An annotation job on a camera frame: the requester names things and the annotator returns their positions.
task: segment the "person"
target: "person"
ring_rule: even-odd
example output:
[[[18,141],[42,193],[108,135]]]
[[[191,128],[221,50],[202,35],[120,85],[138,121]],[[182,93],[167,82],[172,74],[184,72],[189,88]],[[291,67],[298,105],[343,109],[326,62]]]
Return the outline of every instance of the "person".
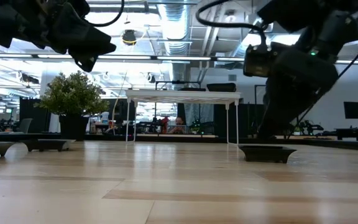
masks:
[[[176,125],[184,125],[181,117],[177,117],[175,123]],[[183,126],[176,126],[169,130],[168,134],[186,134],[186,129]]]

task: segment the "white table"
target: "white table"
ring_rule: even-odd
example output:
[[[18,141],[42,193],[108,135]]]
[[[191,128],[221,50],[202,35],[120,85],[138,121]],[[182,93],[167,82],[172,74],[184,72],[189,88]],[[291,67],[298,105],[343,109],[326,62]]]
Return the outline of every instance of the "white table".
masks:
[[[239,144],[239,99],[240,93],[208,92],[208,91],[167,91],[167,90],[126,90],[128,104],[135,102],[135,114],[138,102],[150,103],[196,103],[226,105],[227,143]],[[236,105],[237,142],[229,142],[229,105]],[[129,107],[127,110],[126,142],[128,142]],[[136,116],[134,123],[134,140],[136,140]]]

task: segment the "ceiling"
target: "ceiling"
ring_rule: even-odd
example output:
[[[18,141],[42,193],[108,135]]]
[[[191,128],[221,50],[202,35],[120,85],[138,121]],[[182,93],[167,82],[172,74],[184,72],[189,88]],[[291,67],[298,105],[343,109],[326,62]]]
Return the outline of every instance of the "ceiling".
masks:
[[[119,1],[89,0],[92,10],[86,19],[93,23],[104,23],[115,17]],[[144,4],[148,2],[149,13],[145,13]],[[113,25],[100,28],[101,31],[112,37],[111,42],[117,45],[114,55],[167,55],[166,36],[175,35],[182,30],[172,27],[167,30],[166,21],[160,17],[156,2],[179,2],[186,3],[189,7],[187,36],[182,40],[176,40],[180,44],[188,45],[186,56],[232,56],[234,50],[247,38],[247,29],[211,29],[201,25],[195,19],[195,12],[200,6],[209,1],[198,0],[149,0],[149,1],[127,1],[124,14]],[[229,22],[250,22],[254,18],[254,11],[263,4],[263,0],[255,1],[232,1],[222,7],[206,11],[203,17],[209,19]],[[134,30],[137,42],[128,46],[122,42],[122,34],[125,30]],[[297,35],[285,37],[284,31],[276,24],[269,37],[274,41],[293,43]],[[54,54],[55,52],[46,48],[38,49],[34,44],[14,39],[11,47],[6,49],[0,46],[0,54]],[[352,59],[358,53],[358,43],[352,43],[343,48],[339,54],[341,60]],[[198,63],[191,63],[190,66],[199,67]],[[128,63],[128,62],[97,62],[89,75],[93,80],[105,88],[104,97],[124,96],[121,87],[126,88],[155,88],[147,78],[153,75],[157,81],[170,81],[175,67],[169,62],[158,63]],[[31,60],[19,58],[0,58],[0,97],[17,99],[20,96],[38,97],[40,85],[28,84],[21,80],[22,74],[36,78],[42,83],[43,74],[49,70],[58,70],[65,74],[76,72],[79,68],[70,60],[54,60],[46,58],[33,58]],[[187,79],[197,80],[198,71],[191,69],[190,77]]]

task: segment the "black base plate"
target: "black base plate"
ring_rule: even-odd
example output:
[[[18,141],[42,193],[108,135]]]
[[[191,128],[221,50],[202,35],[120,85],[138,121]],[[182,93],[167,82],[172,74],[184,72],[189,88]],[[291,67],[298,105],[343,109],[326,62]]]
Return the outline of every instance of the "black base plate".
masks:
[[[282,146],[239,146],[247,162],[283,162],[287,163],[288,157],[295,149]]]

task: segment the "monitor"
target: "monitor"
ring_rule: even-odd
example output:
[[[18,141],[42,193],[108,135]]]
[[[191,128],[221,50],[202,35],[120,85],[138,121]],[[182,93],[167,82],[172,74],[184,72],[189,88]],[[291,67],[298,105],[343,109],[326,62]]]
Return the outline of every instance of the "monitor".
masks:
[[[358,119],[358,102],[343,102],[346,119]]]

